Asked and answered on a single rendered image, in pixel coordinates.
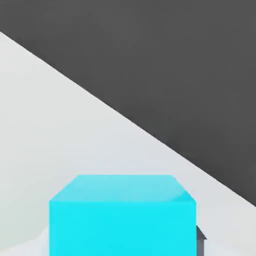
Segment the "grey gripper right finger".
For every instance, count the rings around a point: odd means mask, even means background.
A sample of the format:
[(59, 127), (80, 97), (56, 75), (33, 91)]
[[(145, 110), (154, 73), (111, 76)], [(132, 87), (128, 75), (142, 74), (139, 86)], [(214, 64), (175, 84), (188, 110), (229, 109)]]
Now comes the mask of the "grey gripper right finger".
[(205, 241), (207, 238), (201, 231), (201, 229), (196, 227), (196, 256), (204, 256), (205, 255)]

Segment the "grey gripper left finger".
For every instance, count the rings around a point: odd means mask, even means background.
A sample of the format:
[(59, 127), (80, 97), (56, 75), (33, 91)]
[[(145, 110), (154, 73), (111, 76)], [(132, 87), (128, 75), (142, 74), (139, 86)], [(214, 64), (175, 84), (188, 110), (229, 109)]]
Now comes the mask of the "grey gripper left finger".
[(49, 228), (37, 238), (8, 249), (7, 256), (49, 256)]

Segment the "small cyan cube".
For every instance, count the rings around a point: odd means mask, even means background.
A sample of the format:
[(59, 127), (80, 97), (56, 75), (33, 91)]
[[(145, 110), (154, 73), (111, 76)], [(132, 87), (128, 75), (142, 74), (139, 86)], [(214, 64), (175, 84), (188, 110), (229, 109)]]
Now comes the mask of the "small cyan cube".
[(197, 204), (172, 175), (79, 175), (49, 201), (49, 256), (197, 256)]

